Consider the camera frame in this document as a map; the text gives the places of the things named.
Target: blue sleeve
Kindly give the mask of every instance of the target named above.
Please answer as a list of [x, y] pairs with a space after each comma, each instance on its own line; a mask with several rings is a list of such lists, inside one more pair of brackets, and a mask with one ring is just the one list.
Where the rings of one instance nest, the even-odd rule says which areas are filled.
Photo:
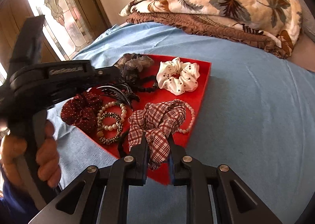
[[7, 179], [4, 171], [3, 195], [0, 201], [0, 223], [4, 224], [28, 224], [38, 213], [31, 197], [16, 189]]

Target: light blue blanket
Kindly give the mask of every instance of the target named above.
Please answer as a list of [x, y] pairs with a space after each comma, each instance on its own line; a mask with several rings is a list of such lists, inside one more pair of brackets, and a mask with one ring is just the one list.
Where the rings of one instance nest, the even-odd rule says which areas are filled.
[[[100, 68], [132, 52], [212, 62], [186, 150], [204, 164], [229, 165], [284, 224], [293, 224], [315, 191], [315, 75], [247, 45], [157, 23], [114, 26], [75, 59]], [[61, 106], [49, 118], [66, 185], [87, 166], [115, 159], [64, 124]], [[185, 188], [148, 179], [146, 186], [130, 188], [128, 207], [128, 223], [183, 224]]]

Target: metal screw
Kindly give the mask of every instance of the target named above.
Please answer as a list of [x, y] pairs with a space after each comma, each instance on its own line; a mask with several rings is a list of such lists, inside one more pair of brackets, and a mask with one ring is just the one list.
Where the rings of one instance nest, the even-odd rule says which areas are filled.
[[223, 172], [227, 172], [229, 170], [229, 167], [225, 164], [220, 165], [220, 170]]
[[125, 160], [125, 162], [132, 162], [133, 157], [132, 156], [125, 156], [124, 160]]
[[183, 161], [184, 162], [191, 162], [193, 159], [192, 159], [192, 157], [191, 156], [184, 156], [183, 157]]
[[96, 170], [97, 170], [97, 167], [94, 165], [91, 165], [88, 167], [88, 173], [96, 172]]

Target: red tray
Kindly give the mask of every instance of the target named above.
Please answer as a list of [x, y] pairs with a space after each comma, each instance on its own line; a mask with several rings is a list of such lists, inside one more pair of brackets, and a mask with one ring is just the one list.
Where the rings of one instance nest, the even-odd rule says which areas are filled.
[[[150, 67], [148, 70], [144, 71], [141, 73], [142, 77], [150, 76], [150, 75], [156, 75], [158, 73], [159, 67], [160, 67], [160, 62], [165, 62], [174, 59], [175, 57], [171, 56], [160, 56], [160, 55], [148, 55], [150, 56], [155, 64]], [[191, 63], [197, 63], [199, 65], [199, 73], [200, 77], [198, 78], [198, 88], [194, 92], [185, 92], [182, 95], [176, 96], [172, 94], [171, 92], [164, 90], [164, 89], [158, 89], [155, 92], [152, 93], [137, 93], [137, 95], [140, 97], [140, 102], [135, 102], [133, 101], [133, 109], [134, 111], [143, 109], [145, 104], [148, 102], [151, 103], [159, 103], [159, 102], [166, 102], [166, 101], [171, 101], [174, 100], [175, 98], [178, 98], [180, 100], [183, 100], [187, 102], [189, 105], [192, 106], [192, 108], [195, 110], [195, 115], [196, 119], [199, 113], [200, 105], [204, 96], [204, 92], [206, 90], [206, 86], [208, 83], [208, 78], [210, 76], [210, 70], [211, 70], [211, 63], [209, 62], [204, 62], [204, 61], [199, 61], [199, 60], [193, 60], [193, 59], [186, 59], [186, 58], [181, 58], [182, 62], [191, 62]], [[92, 88], [91, 92], [95, 94], [100, 94], [100, 90], [97, 90], [96, 88]], [[113, 99], [108, 98], [108, 97], [103, 97], [104, 103], [108, 103], [109, 101], [113, 101]], [[118, 106], [113, 106], [108, 109], [110, 112], [115, 112], [117, 114], [121, 114], [121, 109]], [[131, 109], [127, 109], [127, 118], [131, 116], [132, 111]], [[129, 123], [127, 121], [127, 118], [125, 118], [124, 122], [124, 129], [123, 132], [125, 132], [129, 128]], [[188, 109], [186, 109], [186, 120], [181, 126], [181, 128], [186, 129], [190, 123], [191, 120], [191, 113]], [[111, 125], [114, 123], [113, 118], [106, 118], [104, 119], [104, 124], [106, 125]], [[107, 132], [107, 137], [114, 137], [116, 134], [116, 131], [111, 131]], [[191, 131], [187, 134], [182, 134], [182, 133], [175, 133], [173, 135], [174, 142], [177, 145], [181, 145], [185, 147], [187, 145], [188, 139], [190, 137]], [[94, 142], [96, 142], [98, 145], [100, 145], [103, 149], [108, 151], [110, 154], [115, 156], [116, 158], [119, 158], [119, 153], [117, 150], [117, 144], [113, 145], [102, 145], [99, 143], [99, 140], [96, 136], [96, 132], [94, 136], [91, 138]], [[128, 140], [126, 139], [124, 145], [124, 151], [129, 152], [129, 145], [128, 145]], [[170, 177], [169, 177], [169, 171], [168, 171], [168, 166], [166, 163], [162, 164], [162, 166], [156, 170], [156, 171], [151, 171], [148, 170], [148, 177], [154, 179], [157, 182], [160, 182], [162, 184], [169, 184], [170, 183]]]

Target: folded blanket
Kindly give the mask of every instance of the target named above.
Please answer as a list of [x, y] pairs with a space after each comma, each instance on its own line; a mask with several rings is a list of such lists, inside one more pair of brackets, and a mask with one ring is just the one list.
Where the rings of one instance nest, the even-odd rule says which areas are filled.
[[174, 25], [192, 34], [243, 42], [279, 58], [291, 56], [302, 20], [298, 0], [133, 0], [120, 15], [132, 13], [132, 23]]

